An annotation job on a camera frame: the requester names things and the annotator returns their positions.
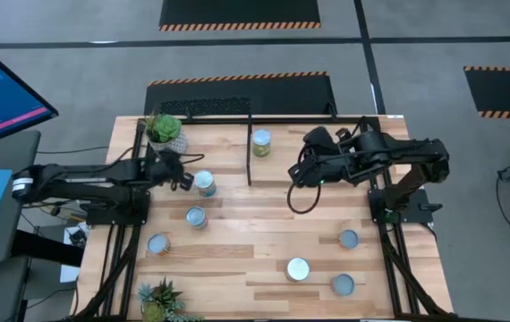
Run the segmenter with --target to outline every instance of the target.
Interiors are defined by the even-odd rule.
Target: wooden table
[[[137,119],[116,119],[107,162],[132,146]],[[397,139],[408,138],[404,118],[380,116],[379,120],[382,131]],[[206,318],[393,317],[378,228],[370,220],[369,183],[356,188],[347,183],[323,186],[318,206],[306,215],[296,215],[286,205],[290,184],[286,171],[296,162],[302,136],[317,125],[253,125],[253,130],[271,131],[272,150],[265,158],[251,154],[251,187],[246,176],[247,125],[183,126],[189,141],[186,152],[206,154],[186,170],[211,171],[217,194],[205,199],[196,188],[152,190],[149,220],[141,229],[128,319],[141,318],[136,296],[140,284],[156,285],[165,275],[177,291],[183,291],[181,299],[188,311]],[[354,124],[327,125],[333,134],[341,127],[352,129]],[[408,170],[409,166],[393,166],[394,182]],[[293,204],[306,208],[315,194],[313,189],[295,190]],[[205,230],[195,230],[185,221],[191,206],[205,208],[209,218]],[[337,244],[337,235],[344,229],[359,234],[361,243],[356,249],[345,250]],[[98,290],[108,230],[108,226],[99,226],[90,231],[78,281],[79,310]],[[156,233],[164,233],[172,244],[167,256],[147,251],[147,241]],[[404,235],[412,272],[439,306],[451,310],[434,237],[416,224],[404,225]],[[306,258],[311,270],[306,280],[296,284],[284,274],[286,262],[295,257]],[[329,287],[330,279],[340,273],[351,275],[356,283],[351,296],[338,297]],[[407,311],[399,273],[397,280]],[[122,286],[121,276],[113,313],[119,310]]]

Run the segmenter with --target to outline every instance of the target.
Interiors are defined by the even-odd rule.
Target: white pot
[[[183,130],[180,130],[180,135],[166,143],[156,143],[149,140],[149,145],[155,151],[172,150],[173,152],[182,154],[187,149],[187,137]]]

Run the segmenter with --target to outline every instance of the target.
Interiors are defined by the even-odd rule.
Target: potted plant
[[[173,281],[169,284],[166,278],[156,287],[141,284],[138,299],[141,301],[143,322],[196,322],[203,317],[188,315],[184,312],[185,304],[176,298],[182,292],[175,292]]]
[[[187,138],[182,131],[182,121],[169,114],[146,116],[146,135],[149,145],[156,151],[172,150],[182,154],[187,149]]]

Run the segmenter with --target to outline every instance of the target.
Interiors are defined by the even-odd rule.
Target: jar with green label
[[[253,154],[257,157],[265,157],[271,152],[271,132],[256,130],[253,133]]]

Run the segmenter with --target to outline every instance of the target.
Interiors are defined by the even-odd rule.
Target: can lid
[[[213,174],[209,171],[200,171],[195,174],[195,184],[198,188],[205,189],[213,183]]]
[[[287,274],[295,281],[302,281],[307,278],[309,271],[309,263],[302,258],[293,258],[287,264]]]
[[[159,254],[167,247],[167,238],[163,234],[153,235],[148,241],[148,250],[154,254]]]
[[[345,230],[338,236],[338,240],[346,248],[353,249],[359,244],[359,235],[353,230]]]
[[[271,142],[271,132],[267,130],[256,130],[253,133],[253,142],[257,145],[267,145]]]
[[[354,292],[354,280],[347,274],[341,274],[335,277],[333,281],[335,291],[340,295],[351,295]]]
[[[185,218],[191,225],[201,225],[205,220],[205,211],[199,207],[191,207]]]

